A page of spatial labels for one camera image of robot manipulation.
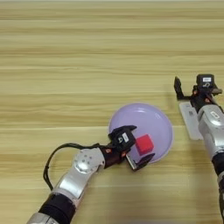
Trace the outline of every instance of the black joint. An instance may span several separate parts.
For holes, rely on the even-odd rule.
[[[74,203],[63,194],[51,194],[45,204],[39,209],[59,224],[70,224],[75,213]]]
[[[215,172],[219,176],[222,172],[224,172],[224,151],[221,151],[216,154],[213,157],[212,162]]]

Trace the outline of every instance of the purple bowl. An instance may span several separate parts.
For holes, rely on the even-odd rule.
[[[148,134],[154,143],[153,150],[142,156],[138,153],[135,145],[131,147],[129,156],[137,163],[141,158],[151,153],[155,153],[155,156],[150,163],[157,162],[172,147],[172,124],[168,117],[158,108],[144,103],[126,105],[113,115],[109,124],[109,133],[123,125],[136,125],[137,128],[133,131],[135,138]]]

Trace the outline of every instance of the red cube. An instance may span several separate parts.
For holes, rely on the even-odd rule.
[[[151,141],[149,135],[144,135],[136,139],[136,147],[139,154],[142,156],[146,153],[151,152],[154,148],[154,144]]]

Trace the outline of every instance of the white mounting plate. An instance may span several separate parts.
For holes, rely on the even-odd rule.
[[[189,137],[192,140],[203,140],[199,131],[198,114],[192,104],[189,101],[181,102],[179,109],[184,118]]]

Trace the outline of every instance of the wire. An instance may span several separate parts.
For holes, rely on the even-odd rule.
[[[52,154],[50,155],[50,157],[47,159],[46,161],[46,164],[45,164],[45,169],[44,169],[44,172],[43,172],[43,178],[44,178],[44,181],[46,182],[46,184],[49,186],[50,190],[53,189],[53,185],[51,183],[51,180],[49,179],[49,173],[48,173],[48,170],[49,170],[49,167],[50,167],[50,163],[53,159],[53,156],[54,154],[61,150],[61,149],[64,149],[64,148],[75,148],[75,149],[78,149],[78,150],[84,150],[84,149],[93,149],[93,148],[100,148],[100,149],[107,149],[108,147],[113,148],[111,147],[110,144],[108,145],[100,145],[98,143],[96,144],[93,144],[91,146],[83,146],[83,145],[80,145],[80,144],[77,144],[77,143],[64,143],[62,145],[60,145],[57,149],[55,149]]]

